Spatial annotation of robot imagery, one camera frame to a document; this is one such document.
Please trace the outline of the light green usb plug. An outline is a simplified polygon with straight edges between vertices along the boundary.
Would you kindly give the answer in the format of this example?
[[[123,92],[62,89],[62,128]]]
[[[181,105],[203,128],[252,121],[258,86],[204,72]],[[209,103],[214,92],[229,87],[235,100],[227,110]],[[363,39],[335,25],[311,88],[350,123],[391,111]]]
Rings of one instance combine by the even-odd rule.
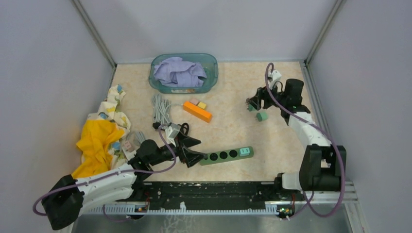
[[[263,122],[266,121],[268,119],[268,115],[266,112],[258,112],[256,114],[256,119],[258,122]]]

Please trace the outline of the teal usb plug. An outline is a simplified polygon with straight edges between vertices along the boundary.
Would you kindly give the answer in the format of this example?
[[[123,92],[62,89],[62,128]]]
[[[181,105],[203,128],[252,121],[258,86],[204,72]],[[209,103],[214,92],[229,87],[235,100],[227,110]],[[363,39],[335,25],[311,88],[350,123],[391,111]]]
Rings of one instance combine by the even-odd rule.
[[[252,150],[250,147],[240,148],[239,155],[240,157],[249,156],[252,154]]]

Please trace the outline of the green power strip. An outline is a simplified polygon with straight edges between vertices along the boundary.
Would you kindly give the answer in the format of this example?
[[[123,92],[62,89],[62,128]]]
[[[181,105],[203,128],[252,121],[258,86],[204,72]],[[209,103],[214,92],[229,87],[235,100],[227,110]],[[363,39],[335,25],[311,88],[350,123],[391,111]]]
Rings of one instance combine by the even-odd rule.
[[[250,147],[252,150],[252,154],[249,156],[240,157],[239,155],[240,148],[222,150],[222,151],[208,153],[207,158],[200,161],[199,164],[201,166],[208,166],[208,165],[227,163],[227,162],[233,162],[237,160],[252,158],[254,157],[254,149],[251,146],[248,146],[248,147]]]

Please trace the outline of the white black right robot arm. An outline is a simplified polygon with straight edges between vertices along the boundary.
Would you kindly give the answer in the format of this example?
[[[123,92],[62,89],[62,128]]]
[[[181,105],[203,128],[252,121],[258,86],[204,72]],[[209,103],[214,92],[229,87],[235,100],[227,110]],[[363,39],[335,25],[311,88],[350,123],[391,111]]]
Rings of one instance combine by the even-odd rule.
[[[293,190],[338,192],[342,186],[340,163],[346,160],[346,150],[343,146],[334,147],[313,124],[310,110],[302,104],[303,87],[303,81],[288,79],[284,90],[279,91],[275,85],[271,90],[259,87],[246,100],[250,110],[280,108],[281,116],[305,149],[298,172],[280,173],[276,177],[274,195],[279,200],[286,200]]]

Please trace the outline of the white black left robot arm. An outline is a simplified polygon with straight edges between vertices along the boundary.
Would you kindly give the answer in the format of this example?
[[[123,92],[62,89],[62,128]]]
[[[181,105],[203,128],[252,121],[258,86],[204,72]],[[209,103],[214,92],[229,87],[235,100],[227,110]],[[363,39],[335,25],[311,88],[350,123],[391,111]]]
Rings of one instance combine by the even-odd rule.
[[[40,198],[44,215],[53,230],[61,230],[95,207],[128,198],[139,201],[146,194],[141,183],[155,173],[152,166],[166,161],[171,161],[174,166],[180,161],[192,167],[207,156],[190,149],[200,143],[182,132],[178,132],[174,143],[165,143],[162,147],[147,139],[131,160],[116,169],[84,178],[66,175]]]

